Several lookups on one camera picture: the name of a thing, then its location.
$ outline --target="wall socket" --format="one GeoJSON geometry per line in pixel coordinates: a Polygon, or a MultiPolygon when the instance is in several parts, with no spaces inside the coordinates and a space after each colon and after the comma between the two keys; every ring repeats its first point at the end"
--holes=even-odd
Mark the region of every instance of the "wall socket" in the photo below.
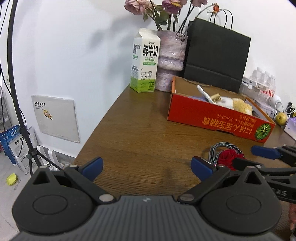
{"type": "Polygon", "coordinates": [[[7,85],[9,85],[9,77],[8,77],[8,75],[5,76],[5,82],[6,82],[7,85]]]}

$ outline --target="green label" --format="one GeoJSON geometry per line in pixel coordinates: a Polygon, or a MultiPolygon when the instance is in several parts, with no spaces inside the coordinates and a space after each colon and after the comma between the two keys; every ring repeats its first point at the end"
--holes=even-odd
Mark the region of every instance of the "green label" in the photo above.
{"type": "Polygon", "coordinates": [[[140,92],[153,92],[155,86],[155,80],[137,80],[131,77],[131,88],[140,92]]]}
{"type": "Polygon", "coordinates": [[[156,63],[144,62],[143,65],[155,65],[156,63]]]}

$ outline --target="human hand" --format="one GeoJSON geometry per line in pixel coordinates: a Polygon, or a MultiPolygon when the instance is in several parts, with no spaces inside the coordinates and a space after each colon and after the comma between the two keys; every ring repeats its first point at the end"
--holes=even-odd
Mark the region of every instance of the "human hand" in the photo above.
{"type": "Polygon", "coordinates": [[[295,229],[295,224],[296,224],[296,204],[290,203],[290,209],[289,209],[290,230],[295,229]]]}

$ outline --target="wooden tabletop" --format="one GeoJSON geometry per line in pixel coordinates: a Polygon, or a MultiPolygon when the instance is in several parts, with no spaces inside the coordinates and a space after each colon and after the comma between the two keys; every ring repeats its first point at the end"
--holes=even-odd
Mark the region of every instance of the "wooden tabletop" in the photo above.
{"type": "MultiPolygon", "coordinates": [[[[116,197],[174,195],[177,197],[199,183],[191,172],[193,156],[208,157],[217,142],[237,145],[249,160],[267,167],[288,167],[279,160],[255,157],[250,149],[258,142],[167,121],[170,93],[123,91],[82,148],[75,164],[101,156],[104,170],[94,181],[116,197]]],[[[294,145],[279,126],[265,143],[267,147],[294,145]]]]}

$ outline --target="metal screw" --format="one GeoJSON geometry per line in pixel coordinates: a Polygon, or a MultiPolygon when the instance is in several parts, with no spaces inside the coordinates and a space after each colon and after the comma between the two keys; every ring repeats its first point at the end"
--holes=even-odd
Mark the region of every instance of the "metal screw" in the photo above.
{"type": "Polygon", "coordinates": [[[100,201],[102,202],[111,202],[114,199],[114,196],[111,194],[103,194],[99,196],[100,201]]]}
{"type": "Polygon", "coordinates": [[[185,193],[180,196],[180,199],[185,202],[191,202],[194,200],[194,196],[190,193],[185,193]]]}

